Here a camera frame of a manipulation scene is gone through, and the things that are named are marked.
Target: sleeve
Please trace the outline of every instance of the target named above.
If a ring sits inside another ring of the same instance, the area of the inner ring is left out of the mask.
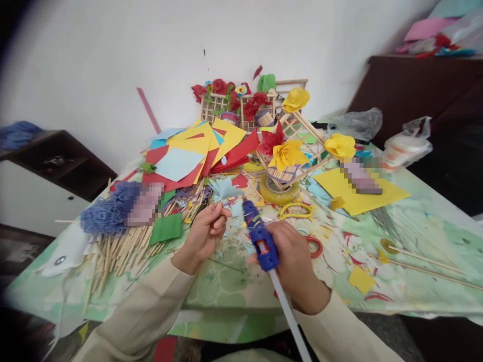
[[[308,316],[298,311],[294,314],[319,360],[402,361],[334,292],[319,314]]]
[[[163,260],[92,331],[74,362],[144,360],[172,327],[193,279],[175,268],[171,258]]]

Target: plastic bag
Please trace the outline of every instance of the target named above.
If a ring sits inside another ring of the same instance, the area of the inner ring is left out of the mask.
[[[382,154],[386,170],[393,172],[408,167],[433,150],[427,140],[431,136],[431,117],[421,117],[402,125],[402,132],[384,143]]]
[[[332,118],[327,125],[327,133],[342,133],[355,139],[370,141],[382,126],[382,112],[371,108],[366,112],[349,112]]]

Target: yellow paper flower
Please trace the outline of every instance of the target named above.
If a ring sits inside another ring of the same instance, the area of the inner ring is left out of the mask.
[[[294,113],[305,107],[309,100],[310,94],[305,89],[296,87],[285,98],[282,108],[286,113]]]
[[[334,133],[326,143],[326,150],[335,157],[354,157],[356,154],[356,140],[351,136],[344,136],[340,133]]]
[[[286,167],[308,163],[309,160],[307,156],[300,151],[302,144],[302,140],[291,140],[280,146],[274,146],[273,158],[268,166],[275,166],[277,167],[277,170],[282,173]]]

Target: craft table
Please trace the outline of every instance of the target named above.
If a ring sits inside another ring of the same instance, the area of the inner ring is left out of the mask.
[[[331,161],[326,169],[335,167]],[[126,168],[120,178],[133,170]],[[140,175],[131,180],[140,180]],[[409,251],[453,264],[469,277],[450,270],[398,254],[390,255],[398,261],[416,265],[454,278],[481,285],[483,275],[483,231],[470,217],[432,190],[407,170],[393,175],[391,181],[412,196],[386,207],[401,232],[404,247]],[[313,183],[306,178],[305,184]],[[255,200],[251,188],[245,190]],[[349,218],[319,206],[304,190],[304,201],[317,206],[312,221],[287,219],[300,232],[313,232],[324,252],[313,260],[317,275],[332,278],[334,290],[349,308],[356,312],[393,314],[431,318],[438,315],[465,316],[476,322],[483,320],[483,292],[450,281],[434,278],[418,271],[394,264],[368,262],[364,267],[375,273],[377,286],[364,296],[349,284],[348,276],[354,261],[366,260],[367,253],[377,254],[384,236],[370,213]],[[275,219],[277,210],[266,205],[263,216]],[[218,342],[243,343],[257,340],[287,329],[273,286],[257,265],[246,263],[247,249],[240,243],[247,241],[241,229],[241,218],[228,222],[221,248],[201,267],[183,309],[174,323],[171,334]],[[174,240],[145,273],[162,259],[173,255],[185,240],[188,231]],[[61,234],[8,288],[9,297],[19,310],[43,317],[51,322],[59,320],[62,301],[62,277],[41,277],[35,273],[54,252]],[[63,320],[82,319],[91,273],[90,262],[69,274],[66,280],[68,296]],[[103,321],[113,313],[116,305],[131,285],[137,270],[126,271],[121,277],[109,276],[100,298],[94,295],[87,319]]]

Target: tape roll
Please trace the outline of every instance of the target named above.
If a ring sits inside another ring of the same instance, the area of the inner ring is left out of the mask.
[[[260,180],[260,194],[270,204],[284,206],[299,196],[299,190],[299,184],[295,182],[288,189],[279,191],[266,173],[263,174]]]

